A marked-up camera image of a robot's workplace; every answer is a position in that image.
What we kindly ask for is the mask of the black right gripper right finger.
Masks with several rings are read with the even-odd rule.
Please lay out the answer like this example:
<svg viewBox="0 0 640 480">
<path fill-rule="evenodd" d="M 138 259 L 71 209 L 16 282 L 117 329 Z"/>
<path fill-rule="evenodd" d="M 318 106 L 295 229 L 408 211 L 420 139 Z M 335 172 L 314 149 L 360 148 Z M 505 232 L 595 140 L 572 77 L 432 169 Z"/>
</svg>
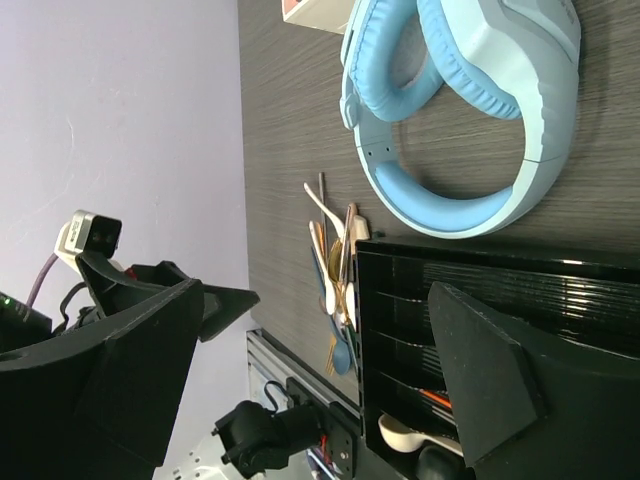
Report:
<svg viewBox="0 0 640 480">
<path fill-rule="evenodd" d="M 638 478 L 637 358 L 564 340 L 441 282 L 428 306 L 477 478 Z"/>
</svg>

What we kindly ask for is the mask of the white thin plastic spoon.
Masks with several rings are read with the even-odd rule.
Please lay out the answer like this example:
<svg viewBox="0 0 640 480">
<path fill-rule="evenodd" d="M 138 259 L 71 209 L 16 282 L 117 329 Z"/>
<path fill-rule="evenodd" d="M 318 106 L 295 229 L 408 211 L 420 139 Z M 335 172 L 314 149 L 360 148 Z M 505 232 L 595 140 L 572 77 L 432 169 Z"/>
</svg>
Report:
<svg viewBox="0 0 640 480">
<path fill-rule="evenodd" d="M 320 200 L 320 198 L 314 193 L 314 191 L 311 189 L 311 187 L 308 185 L 307 182 L 303 183 L 303 188 L 307 193 L 307 195 L 311 198 L 311 200 L 320 208 L 320 210 L 330 220 L 330 222 L 332 223 L 336 231 L 336 234 L 339 237 L 342 237 L 345 233 L 345 225 L 343 221 Z"/>
</svg>

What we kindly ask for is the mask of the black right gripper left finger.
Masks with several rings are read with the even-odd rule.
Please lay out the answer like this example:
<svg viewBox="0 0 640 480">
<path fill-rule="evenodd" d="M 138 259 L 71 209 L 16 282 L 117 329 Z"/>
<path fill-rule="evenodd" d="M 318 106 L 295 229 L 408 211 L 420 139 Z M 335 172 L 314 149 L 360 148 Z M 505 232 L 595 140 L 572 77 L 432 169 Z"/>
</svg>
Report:
<svg viewBox="0 0 640 480">
<path fill-rule="evenodd" d="M 1 299 L 1 475 L 5 479 L 149 479 L 166 458 L 199 343 L 259 297 L 176 265 L 120 272 L 81 264 L 98 316 L 57 333 Z"/>
</svg>

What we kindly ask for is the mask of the black cutlery tray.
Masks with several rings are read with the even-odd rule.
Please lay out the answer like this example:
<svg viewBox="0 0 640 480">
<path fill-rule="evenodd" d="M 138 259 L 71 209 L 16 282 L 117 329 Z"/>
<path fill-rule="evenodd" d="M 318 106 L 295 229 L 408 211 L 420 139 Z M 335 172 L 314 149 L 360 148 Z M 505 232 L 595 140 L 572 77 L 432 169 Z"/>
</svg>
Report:
<svg viewBox="0 0 640 480">
<path fill-rule="evenodd" d="M 362 241 L 367 447 L 407 479 L 635 479 L 639 260 Z"/>
</svg>

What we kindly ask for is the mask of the pink cube box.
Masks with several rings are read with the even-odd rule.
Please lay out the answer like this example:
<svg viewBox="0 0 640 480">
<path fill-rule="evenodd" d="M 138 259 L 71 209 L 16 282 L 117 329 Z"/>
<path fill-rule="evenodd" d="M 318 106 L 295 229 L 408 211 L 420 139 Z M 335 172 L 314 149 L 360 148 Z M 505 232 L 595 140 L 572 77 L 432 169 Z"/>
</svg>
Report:
<svg viewBox="0 0 640 480">
<path fill-rule="evenodd" d="M 289 24 L 343 34 L 354 0 L 282 0 L 282 18 Z"/>
</svg>

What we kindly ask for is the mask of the blue plastic spoon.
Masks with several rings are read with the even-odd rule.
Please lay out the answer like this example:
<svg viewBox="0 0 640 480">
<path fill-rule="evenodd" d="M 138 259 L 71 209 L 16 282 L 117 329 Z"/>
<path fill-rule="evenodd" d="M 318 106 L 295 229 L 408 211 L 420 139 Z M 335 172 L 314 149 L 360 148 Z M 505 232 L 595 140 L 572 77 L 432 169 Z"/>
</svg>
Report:
<svg viewBox="0 0 640 480">
<path fill-rule="evenodd" d="M 349 350 L 349 346 L 341 332 L 341 330 L 337 327 L 334 318 L 328 314 L 325 307 L 325 287 L 323 284 L 323 279 L 321 275 L 321 271 L 316 259 L 316 255 L 314 253 L 314 249 L 311 249 L 311 258 L 313 262 L 314 271 L 317 278 L 317 283 L 320 289 L 320 306 L 321 310 L 325 313 L 325 316 L 328 318 L 328 324 L 331 330 L 331 335 L 334 335 L 337 340 L 336 349 L 334 352 L 334 365 L 335 365 L 335 373 L 340 376 L 346 375 L 352 366 L 351 353 Z"/>
</svg>

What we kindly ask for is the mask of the small white ceramic spoon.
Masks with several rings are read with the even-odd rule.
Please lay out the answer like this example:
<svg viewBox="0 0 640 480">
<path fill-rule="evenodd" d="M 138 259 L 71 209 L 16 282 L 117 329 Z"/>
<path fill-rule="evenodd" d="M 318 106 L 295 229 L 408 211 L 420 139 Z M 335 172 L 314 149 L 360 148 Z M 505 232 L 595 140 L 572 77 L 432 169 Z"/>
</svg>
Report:
<svg viewBox="0 0 640 480">
<path fill-rule="evenodd" d="M 463 456 L 462 448 L 457 441 L 443 435 L 416 431 L 387 414 L 379 417 L 378 427 L 383 440 L 394 451 L 413 453 L 421 449 L 425 442 L 430 442 Z"/>
</svg>

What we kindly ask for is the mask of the black spoon in tray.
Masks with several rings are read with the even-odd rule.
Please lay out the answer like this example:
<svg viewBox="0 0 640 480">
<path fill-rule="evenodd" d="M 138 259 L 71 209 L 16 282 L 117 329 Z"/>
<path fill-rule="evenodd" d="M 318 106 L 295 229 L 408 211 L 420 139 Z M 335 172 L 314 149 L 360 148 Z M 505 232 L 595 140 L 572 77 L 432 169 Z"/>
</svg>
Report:
<svg viewBox="0 0 640 480">
<path fill-rule="evenodd" d="M 415 475 L 420 480 L 456 480 L 465 470 L 457 454 L 436 445 L 423 448 L 416 464 Z"/>
</svg>

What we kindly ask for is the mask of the light blue headphones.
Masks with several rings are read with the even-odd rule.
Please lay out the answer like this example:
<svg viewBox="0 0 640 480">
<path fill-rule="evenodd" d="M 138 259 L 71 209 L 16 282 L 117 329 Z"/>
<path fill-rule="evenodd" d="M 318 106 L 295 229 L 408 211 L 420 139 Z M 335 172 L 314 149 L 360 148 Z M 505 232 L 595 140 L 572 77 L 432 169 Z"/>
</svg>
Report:
<svg viewBox="0 0 640 480">
<path fill-rule="evenodd" d="M 465 239 L 531 211 L 571 152 L 581 24 L 569 1 L 358 1 L 341 46 L 340 113 L 364 174 L 413 230 Z M 424 187 L 401 164 L 395 125 L 419 118 L 437 152 L 448 133 L 482 140 L 484 127 L 522 127 L 513 181 L 476 198 Z"/>
</svg>

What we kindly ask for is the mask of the orange chopstick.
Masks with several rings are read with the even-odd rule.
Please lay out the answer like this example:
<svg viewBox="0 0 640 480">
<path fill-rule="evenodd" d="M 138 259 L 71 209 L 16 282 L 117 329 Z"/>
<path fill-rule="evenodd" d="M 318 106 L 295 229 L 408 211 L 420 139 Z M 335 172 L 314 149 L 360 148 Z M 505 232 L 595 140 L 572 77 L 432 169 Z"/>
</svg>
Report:
<svg viewBox="0 0 640 480">
<path fill-rule="evenodd" d="M 436 392 L 432 392 L 432 391 L 428 391 L 428 390 L 420 390 L 420 393 L 426 397 L 431 399 L 433 402 L 436 402 L 438 405 L 440 405 L 443 408 L 452 409 L 452 405 L 451 402 L 448 398 L 446 398 L 443 395 L 440 395 Z"/>
</svg>

